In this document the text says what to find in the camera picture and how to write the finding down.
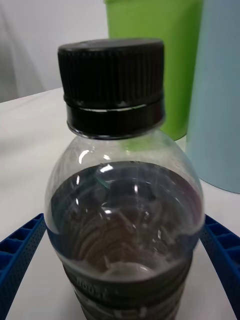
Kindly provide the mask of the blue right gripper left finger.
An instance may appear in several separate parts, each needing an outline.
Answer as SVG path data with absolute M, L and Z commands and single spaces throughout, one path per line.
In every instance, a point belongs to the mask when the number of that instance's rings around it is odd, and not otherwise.
M 45 231 L 44 215 L 40 213 L 0 242 L 1 320 L 8 315 Z

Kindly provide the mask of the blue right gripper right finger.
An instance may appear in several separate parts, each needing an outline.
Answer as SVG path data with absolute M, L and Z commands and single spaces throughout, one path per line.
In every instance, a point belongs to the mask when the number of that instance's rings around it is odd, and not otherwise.
M 240 319 L 240 238 L 206 215 L 200 241 L 236 318 Z

